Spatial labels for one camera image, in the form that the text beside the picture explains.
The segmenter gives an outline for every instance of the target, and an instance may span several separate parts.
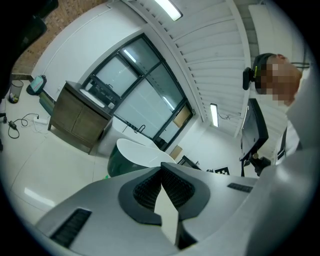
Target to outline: tile floor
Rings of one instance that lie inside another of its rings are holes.
[[[28,113],[49,119],[39,97],[27,94],[29,82],[23,82],[18,103],[2,100],[0,113],[6,112],[8,122]],[[0,118],[4,148],[0,153],[0,177],[18,216],[34,225],[55,205],[86,185],[104,179],[108,175],[108,158],[99,155],[97,147],[88,155],[86,148],[74,145],[54,127],[47,131],[48,125],[35,126],[33,118],[34,115],[27,117],[27,127],[16,122],[20,132],[17,139],[8,136],[9,125]],[[10,135],[16,136],[16,131],[11,129]],[[162,216],[162,231],[174,243],[178,212],[163,189],[157,198],[155,212]]]

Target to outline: black vent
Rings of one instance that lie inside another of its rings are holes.
[[[231,189],[234,189],[234,190],[243,191],[243,192],[247,192],[247,193],[250,193],[251,190],[253,189],[252,186],[246,186],[246,185],[241,185],[241,184],[237,184],[237,183],[230,183],[228,185],[228,188],[231,188]]]
[[[51,239],[59,245],[68,248],[88,220],[90,214],[91,211],[85,209],[75,210],[66,222],[51,236]]]
[[[161,183],[177,210],[195,193],[195,187],[190,182],[169,170],[162,170]]]
[[[158,171],[135,186],[133,197],[140,205],[154,212],[160,190],[161,172]]]

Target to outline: cabinet door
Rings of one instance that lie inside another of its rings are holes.
[[[54,105],[52,119],[71,132],[84,104],[66,89],[63,89]]]
[[[73,126],[72,133],[86,142],[93,144],[107,123],[108,120],[87,106],[84,106]]]

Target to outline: computer monitor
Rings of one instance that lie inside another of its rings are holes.
[[[240,160],[248,160],[269,138],[264,116],[255,98],[250,98],[242,126]]]

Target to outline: trash can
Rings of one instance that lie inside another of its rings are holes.
[[[21,80],[13,80],[11,82],[9,102],[17,103],[24,83]]]

